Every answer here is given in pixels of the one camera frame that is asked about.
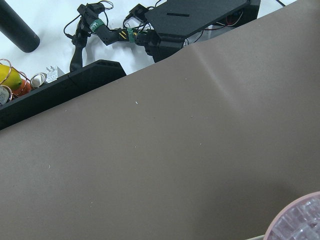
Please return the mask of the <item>yellow lemon toy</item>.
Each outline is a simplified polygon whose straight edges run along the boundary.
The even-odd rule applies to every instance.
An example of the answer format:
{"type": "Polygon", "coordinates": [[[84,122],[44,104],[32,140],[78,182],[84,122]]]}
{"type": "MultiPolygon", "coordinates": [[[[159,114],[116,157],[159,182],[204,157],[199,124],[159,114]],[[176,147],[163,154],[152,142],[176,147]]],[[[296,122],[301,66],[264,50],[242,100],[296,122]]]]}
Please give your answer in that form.
{"type": "Polygon", "coordinates": [[[17,90],[22,84],[20,73],[16,71],[13,67],[1,64],[0,84],[9,87],[13,91],[17,90]]]}

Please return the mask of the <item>black long bar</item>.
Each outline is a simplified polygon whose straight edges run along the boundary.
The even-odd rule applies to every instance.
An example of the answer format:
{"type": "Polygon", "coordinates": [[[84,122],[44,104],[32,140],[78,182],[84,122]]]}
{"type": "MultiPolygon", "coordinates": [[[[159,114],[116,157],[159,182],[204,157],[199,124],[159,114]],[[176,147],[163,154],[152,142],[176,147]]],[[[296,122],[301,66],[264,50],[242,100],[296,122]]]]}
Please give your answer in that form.
{"type": "Polygon", "coordinates": [[[102,59],[66,73],[51,83],[1,105],[0,129],[3,130],[125,76],[126,73],[119,62],[102,59]]]}

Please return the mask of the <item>black cylinder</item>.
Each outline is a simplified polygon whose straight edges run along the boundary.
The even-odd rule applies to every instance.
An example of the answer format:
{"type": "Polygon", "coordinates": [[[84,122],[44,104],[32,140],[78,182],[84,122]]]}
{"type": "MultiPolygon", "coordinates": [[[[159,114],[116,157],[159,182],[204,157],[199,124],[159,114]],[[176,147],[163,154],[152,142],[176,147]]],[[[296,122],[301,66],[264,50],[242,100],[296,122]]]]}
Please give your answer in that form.
{"type": "Polygon", "coordinates": [[[0,1],[0,32],[24,53],[31,53],[40,45],[38,35],[5,0],[0,1]]]}

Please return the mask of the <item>pink bowl of ice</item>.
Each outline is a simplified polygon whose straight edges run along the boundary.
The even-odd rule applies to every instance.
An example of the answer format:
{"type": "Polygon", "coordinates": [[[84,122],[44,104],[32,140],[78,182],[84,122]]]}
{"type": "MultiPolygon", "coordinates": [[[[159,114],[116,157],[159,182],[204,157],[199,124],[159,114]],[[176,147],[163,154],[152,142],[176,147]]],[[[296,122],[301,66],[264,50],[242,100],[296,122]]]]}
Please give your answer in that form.
{"type": "Polygon", "coordinates": [[[304,195],[288,204],[273,219],[265,240],[318,240],[320,238],[320,193],[304,195]]]}

